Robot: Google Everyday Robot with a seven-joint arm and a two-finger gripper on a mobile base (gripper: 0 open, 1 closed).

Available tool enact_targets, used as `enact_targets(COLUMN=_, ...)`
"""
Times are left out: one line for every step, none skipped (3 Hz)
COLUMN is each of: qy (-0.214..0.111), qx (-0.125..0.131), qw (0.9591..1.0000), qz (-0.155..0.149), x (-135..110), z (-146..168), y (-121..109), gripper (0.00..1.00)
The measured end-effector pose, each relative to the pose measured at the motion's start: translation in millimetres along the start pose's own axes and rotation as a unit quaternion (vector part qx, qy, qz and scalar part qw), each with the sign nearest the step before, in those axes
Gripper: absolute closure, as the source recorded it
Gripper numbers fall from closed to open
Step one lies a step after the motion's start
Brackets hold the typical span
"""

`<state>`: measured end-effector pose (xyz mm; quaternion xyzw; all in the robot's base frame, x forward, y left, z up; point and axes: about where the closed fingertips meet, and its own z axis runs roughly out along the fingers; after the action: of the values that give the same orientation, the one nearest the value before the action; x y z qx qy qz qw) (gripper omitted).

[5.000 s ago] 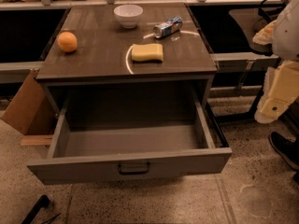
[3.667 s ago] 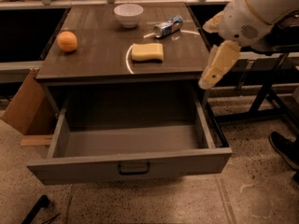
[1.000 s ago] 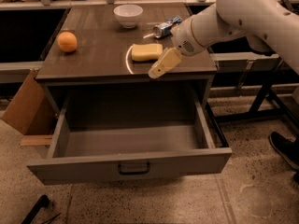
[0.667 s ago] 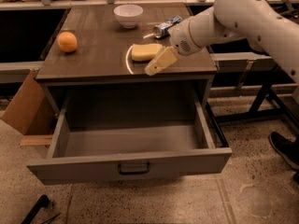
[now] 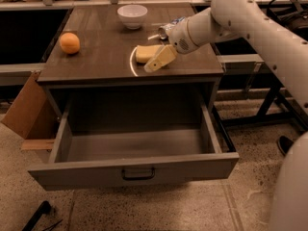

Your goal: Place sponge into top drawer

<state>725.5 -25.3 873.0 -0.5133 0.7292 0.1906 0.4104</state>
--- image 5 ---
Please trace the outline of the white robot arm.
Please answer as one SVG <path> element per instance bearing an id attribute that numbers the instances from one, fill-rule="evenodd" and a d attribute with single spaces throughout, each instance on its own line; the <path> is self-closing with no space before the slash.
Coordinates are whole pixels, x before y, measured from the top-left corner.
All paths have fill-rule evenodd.
<path id="1" fill-rule="evenodd" d="M 211 6 L 167 31 L 171 48 L 188 54 L 210 42 L 244 38 L 302 110 L 308 106 L 307 41 L 267 17 L 254 0 L 212 0 Z M 280 168 L 269 231 L 308 231 L 308 132 Z"/>

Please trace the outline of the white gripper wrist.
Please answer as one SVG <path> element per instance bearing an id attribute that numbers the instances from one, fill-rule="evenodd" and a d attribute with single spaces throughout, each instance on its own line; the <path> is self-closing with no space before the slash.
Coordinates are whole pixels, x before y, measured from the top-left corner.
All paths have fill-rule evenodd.
<path id="1" fill-rule="evenodd" d="M 154 72 L 163 66 L 173 62 L 180 54 L 188 54 L 199 48 L 199 45 L 193 41 L 193 19 L 185 17 L 178 22 L 168 36 L 170 44 L 162 45 L 156 53 L 144 66 L 144 70 L 148 73 Z"/>

